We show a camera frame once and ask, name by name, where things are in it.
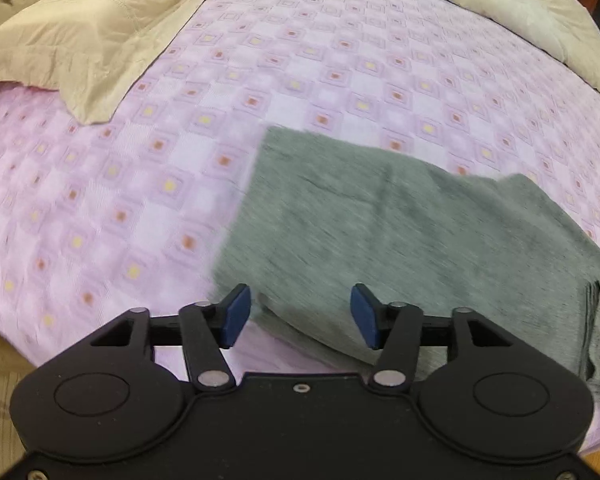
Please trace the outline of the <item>grey knit pants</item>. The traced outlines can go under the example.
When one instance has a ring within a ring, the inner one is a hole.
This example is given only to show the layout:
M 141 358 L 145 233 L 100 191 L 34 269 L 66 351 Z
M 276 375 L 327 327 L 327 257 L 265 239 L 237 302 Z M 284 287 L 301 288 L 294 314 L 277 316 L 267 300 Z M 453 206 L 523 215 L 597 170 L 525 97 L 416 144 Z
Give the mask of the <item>grey knit pants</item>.
M 268 130 L 215 260 L 218 294 L 329 363 L 376 361 L 355 284 L 429 315 L 483 314 L 600 393 L 600 248 L 521 174 L 459 177 L 402 154 Z

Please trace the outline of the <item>purple patterned bed sheet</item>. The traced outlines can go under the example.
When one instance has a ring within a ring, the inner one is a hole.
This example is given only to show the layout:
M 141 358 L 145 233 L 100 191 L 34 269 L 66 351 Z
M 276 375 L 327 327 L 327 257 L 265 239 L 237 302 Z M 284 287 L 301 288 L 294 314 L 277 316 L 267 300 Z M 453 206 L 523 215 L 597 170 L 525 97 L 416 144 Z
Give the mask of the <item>purple patterned bed sheet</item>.
M 269 126 L 524 174 L 600 245 L 600 91 L 445 0 L 207 0 L 82 126 L 0 87 L 0 333 L 41 363 L 131 307 L 206 292 Z

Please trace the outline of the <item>beige satin pillow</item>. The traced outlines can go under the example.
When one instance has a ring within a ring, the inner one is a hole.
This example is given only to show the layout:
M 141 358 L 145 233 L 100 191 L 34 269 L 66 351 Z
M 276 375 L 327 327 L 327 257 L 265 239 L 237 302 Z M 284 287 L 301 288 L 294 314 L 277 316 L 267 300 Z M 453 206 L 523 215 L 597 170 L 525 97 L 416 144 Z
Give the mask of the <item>beige satin pillow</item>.
M 0 25 L 0 82 L 55 90 L 108 122 L 204 0 L 40 0 Z

